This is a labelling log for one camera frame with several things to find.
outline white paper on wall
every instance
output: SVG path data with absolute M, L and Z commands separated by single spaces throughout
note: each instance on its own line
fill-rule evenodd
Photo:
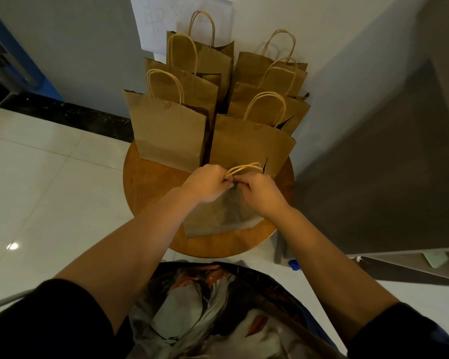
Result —
M 138 27 L 141 48 L 166 54 L 166 32 L 188 32 L 193 12 L 204 10 L 215 22 L 215 46 L 231 39 L 232 2 L 227 0 L 131 0 Z M 206 16 L 198 15 L 193 24 L 192 39 L 205 44 L 211 41 L 212 28 Z

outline black sleeve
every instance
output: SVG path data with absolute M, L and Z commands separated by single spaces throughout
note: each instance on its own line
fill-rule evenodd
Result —
M 449 335 L 409 305 L 398 303 L 363 327 L 347 349 L 350 359 L 448 359 Z
M 0 313 L 1 358 L 109 358 L 114 334 L 95 299 L 51 279 Z

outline round wooden table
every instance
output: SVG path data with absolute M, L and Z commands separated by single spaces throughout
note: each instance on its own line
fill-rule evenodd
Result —
M 126 154 L 123 165 L 123 189 L 134 216 L 156 203 L 173 187 L 181 186 L 189 173 L 141 159 L 135 141 Z M 291 203 L 294 193 L 294 174 L 288 158 L 274 179 L 286 200 Z M 253 228 L 187 238 L 183 224 L 169 246 L 179 253 L 201 257 L 222 258 L 234 256 L 256 247 L 276 231 L 266 219 Z

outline black marble threshold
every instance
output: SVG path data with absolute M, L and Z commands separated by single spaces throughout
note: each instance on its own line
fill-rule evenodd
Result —
M 1 103 L 0 108 L 117 140 L 133 141 L 132 122 L 128 118 L 61 102 L 30 92 L 23 91 L 20 94 L 11 94 Z

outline t-shirt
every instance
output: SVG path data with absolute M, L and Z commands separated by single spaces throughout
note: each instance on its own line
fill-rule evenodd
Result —
M 398 303 L 361 329 L 347 355 L 449 358 L 449 336 Z M 7 357 L 344 356 L 309 311 L 271 277 L 219 262 L 164 262 L 117 335 L 85 289 L 63 279 L 45 281 L 0 313 L 0 358 Z

